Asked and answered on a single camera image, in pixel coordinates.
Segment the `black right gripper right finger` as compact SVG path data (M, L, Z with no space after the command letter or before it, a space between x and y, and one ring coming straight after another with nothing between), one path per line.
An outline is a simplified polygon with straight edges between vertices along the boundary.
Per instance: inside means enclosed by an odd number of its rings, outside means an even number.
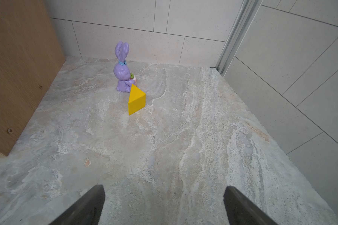
M230 225L277 225L234 186L226 187L223 202Z

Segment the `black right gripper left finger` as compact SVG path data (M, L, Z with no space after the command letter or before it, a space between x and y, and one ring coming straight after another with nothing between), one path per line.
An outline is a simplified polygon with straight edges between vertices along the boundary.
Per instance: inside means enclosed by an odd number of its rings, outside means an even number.
M103 185L95 185L50 225L97 225L105 202Z

